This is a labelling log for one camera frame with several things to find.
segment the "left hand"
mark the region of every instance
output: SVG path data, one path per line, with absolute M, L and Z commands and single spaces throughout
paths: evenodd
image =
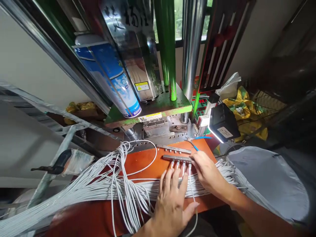
M 183 210 L 188 175 L 184 174 L 180 188 L 178 188 L 180 172 L 181 169 L 175 171 L 169 169 L 160 178 L 155 212 L 149 220 L 150 236 L 177 237 L 187 226 L 195 213 L 195 208 L 199 205 L 198 202 L 193 202 Z

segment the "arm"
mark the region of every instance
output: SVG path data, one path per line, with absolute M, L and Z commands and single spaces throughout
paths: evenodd
M 191 156 L 203 187 L 235 209 L 257 236 L 299 236 L 289 223 L 258 205 L 229 184 L 212 160 L 198 151 Z
M 133 237 L 177 237 L 184 230 L 199 203 L 192 202 L 183 210 L 188 175 L 184 174 L 178 188 L 180 172 L 169 169 L 162 174 L 154 215 Z

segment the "yellow warning sticker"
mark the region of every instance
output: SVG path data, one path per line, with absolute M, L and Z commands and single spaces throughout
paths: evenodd
M 150 121 L 153 119 L 160 119 L 162 118 L 162 114 L 161 113 L 155 113 L 155 114 L 150 114 L 150 115 L 145 115 L 142 117 L 138 117 L 140 122 L 146 122 L 146 121 Z
M 137 91 L 149 90 L 148 82 L 135 83 L 135 87 L 136 87 Z

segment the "cable bundle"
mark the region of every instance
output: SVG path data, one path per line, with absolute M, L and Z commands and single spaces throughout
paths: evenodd
M 154 208 L 150 201 L 157 199 L 159 179 L 128 179 L 129 176 L 147 169 L 157 156 L 157 148 L 153 144 L 155 156 L 151 163 L 139 171 L 127 174 L 124 165 L 127 154 L 133 149 L 132 142 L 122 142 L 115 151 L 88 167 L 77 179 L 55 196 L 16 216 L 0 221 L 2 236 L 16 236 L 67 206 L 96 200 L 111 200 L 112 225 L 115 236 L 113 200 L 119 202 L 128 231 L 131 234 L 137 232 L 144 224 L 142 212 L 150 216 L 153 214 Z M 229 183 L 237 185 L 233 178 L 234 169 L 228 162 L 220 160 L 216 166 Z M 134 183 L 136 180 L 144 180 L 144 182 Z M 186 198 L 209 194 L 198 181 L 196 174 L 189 175 L 189 184 Z

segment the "control panel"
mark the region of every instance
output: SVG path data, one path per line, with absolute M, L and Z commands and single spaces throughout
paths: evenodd
M 195 99 L 192 100 L 192 106 L 194 106 L 195 103 Z M 197 111 L 195 113 L 195 119 L 196 121 L 198 120 L 198 117 L 201 115 L 204 115 L 206 106 L 207 106 L 207 98 L 200 98 L 198 101 L 198 105 L 197 105 Z

